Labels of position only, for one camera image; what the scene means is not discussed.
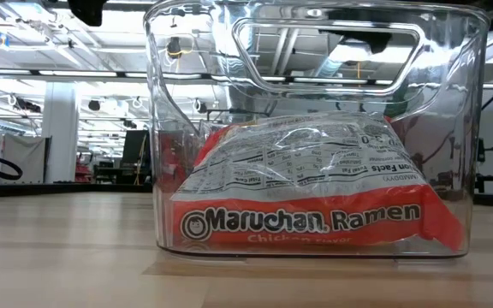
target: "ceiling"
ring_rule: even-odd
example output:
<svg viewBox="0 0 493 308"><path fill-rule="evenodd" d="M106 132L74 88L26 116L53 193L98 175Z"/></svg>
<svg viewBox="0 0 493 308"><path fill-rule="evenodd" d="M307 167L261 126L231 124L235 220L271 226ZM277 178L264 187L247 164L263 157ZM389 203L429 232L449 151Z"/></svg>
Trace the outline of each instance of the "ceiling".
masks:
<svg viewBox="0 0 493 308"><path fill-rule="evenodd" d="M88 27L67 9L66 3L47 3L40 1L0 3L0 133L21 132L40 134L41 114L16 107L15 98L23 98L43 108L45 103L45 83L54 80L55 71L107 71L132 72L130 75L146 71L146 35L143 27L144 14L153 1L109 1L104 11L101 27ZM317 30L302 29L285 33L282 55L287 55L287 46L293 36L294 42L288 59L282 68L276 66L276 49L282 39L282 29L253 29L255 48L250 52L257 70L262 75L302 76L313 73L322 61L336 48L339 36L321 33ZM206 33L189 33L189 38L181 40L183 50L214 50L212 41ZM488 63L493 63L493 33L490 34ZM165 50L167 43L160 42ZM400 72L402 62L413 47L413 41L405 35L396 34L385 52L359 58L356 52L348 53L354 62L343 63L338 71L342 78L393 80ZM168 74L204 73L217 67L217 56L209 51L191 52L180 57L179 61L165 57L163 71ZM2 68L42 72L37 76L22 76L19 73L9 78L9 72ZM139 74L136 79L102 78L95 73L83 73L85 78L64 78L75 82L83 95L80 109L79 145L119 157L122 154L125 132L122 118L133 121L142 128L149 117L149 91L146 77ZM196 99L214 103L214 107L225 107L226 93L208 82L176 82L169 88L170 95L186 116L193 120L204 119L193 108ZM91 100L101 102L100 111L89 110ZM10 118L28 115L28 119Z"/></svg>

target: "wooden tabletop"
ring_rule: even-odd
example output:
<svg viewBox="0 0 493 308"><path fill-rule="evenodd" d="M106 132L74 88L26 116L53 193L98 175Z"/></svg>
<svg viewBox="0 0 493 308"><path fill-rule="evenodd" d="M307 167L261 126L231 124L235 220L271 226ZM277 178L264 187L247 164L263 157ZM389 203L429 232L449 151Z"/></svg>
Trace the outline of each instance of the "wooden tabletop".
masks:
<svg viewBox="0 0 493 308"><path fill-rule="evenodd" d="M191 260L156 247L151 202L0 198L0 307L493 307L493 207L455 260Z"/></svg>

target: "maruchan ramen logo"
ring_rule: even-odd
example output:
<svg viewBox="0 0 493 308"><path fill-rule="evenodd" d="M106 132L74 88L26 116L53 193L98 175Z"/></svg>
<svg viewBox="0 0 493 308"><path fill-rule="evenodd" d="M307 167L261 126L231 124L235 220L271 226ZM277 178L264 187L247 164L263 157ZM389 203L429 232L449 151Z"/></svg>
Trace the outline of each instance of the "maruchan ramen logo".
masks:
<svg viewBox="0 0 493 308"><path fill-rule="evenodd" d="M317 211L289 213L251 210L228 210L224 207L189 211L181 219L181 233L190 240L208 240L212 232L269 232L272 234L328 234L331 231L354 231L375 222L412 221L421 217L417 204L390 206L362 213L330 212L331 226L325 223L324 214Z"/></svg>

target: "ramen package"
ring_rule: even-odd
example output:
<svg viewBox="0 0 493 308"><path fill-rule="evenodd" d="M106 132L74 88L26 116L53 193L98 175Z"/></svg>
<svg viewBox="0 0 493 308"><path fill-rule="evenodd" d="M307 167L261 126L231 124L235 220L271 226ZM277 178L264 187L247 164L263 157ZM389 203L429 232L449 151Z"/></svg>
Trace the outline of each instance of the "ramen package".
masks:
<svg viewBox="0 0 493 308"><path fill-rule="evenodd" d="M333 111L220 129L172 201L175 241L368 246L417 235L455 251L463 238L376 114Z"/></svg>

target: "clear plastic bin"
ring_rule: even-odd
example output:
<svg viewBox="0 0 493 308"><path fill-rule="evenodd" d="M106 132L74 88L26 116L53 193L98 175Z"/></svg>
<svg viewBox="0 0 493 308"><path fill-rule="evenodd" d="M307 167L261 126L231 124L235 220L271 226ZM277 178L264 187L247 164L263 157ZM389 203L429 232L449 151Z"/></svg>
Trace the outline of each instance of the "clear plastic bin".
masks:
<svg viewBox="0 0 493 308"><path fill-rule="evenodd" d="M451 258L467 253L489 26L484 12L385 1L169 0L153 6L145 26L153 202L163 249L207 256ZM272 129L282 129L284 121L292 124L279 142L285 137L287 142L268 144ZM242 181L254 177L254 183L233 184L233 193L223 198L211 195L211 187L232 185L229 173L239 172L238 165L199 162L211 149L205 142L226 139L222 129L229 131L229 125L250 136L237 151L259 151L261 158L241 165ZM318 156L317 142L348 127L351 138L344 142L352 144L343 146L354 145L360 153L349 157L394 151L413 178L393 175L401 182L378 198L356 194L369 186L357 175L306 189L314 177L298 180L299 172L314 166L318 171L311 175L319 172L328 180L328 159L337 155ZM369 128L383 134L367 135ZM290 139L299 129L315 133ZM313 162L294 158L310 146L316 146ZM271 175L276 169L268 159L275 151L283 161L290 159L291 168ZM376 167L362 159L340 161L338 167L343 173L376 172L389 169L386 159ZM353 166L345 168L348 163ZM279 176L288 188L249 190ZM409 195L417 188L402 189L421 182L428 188L423 196ZM339 187L348 189L347 196L324 195ZM304 198L311 198L305 208L291 205ZM318 212L312 202L326 208ZM371 210L365 207L369 203ZM335 213L348 216L342 227ZM354 213L367 219L366 226L353 227ZM403 221L395 219L401 213ZM258 222L265 225L253 227ZM445 228L449 222L456 227Z"/></svg>

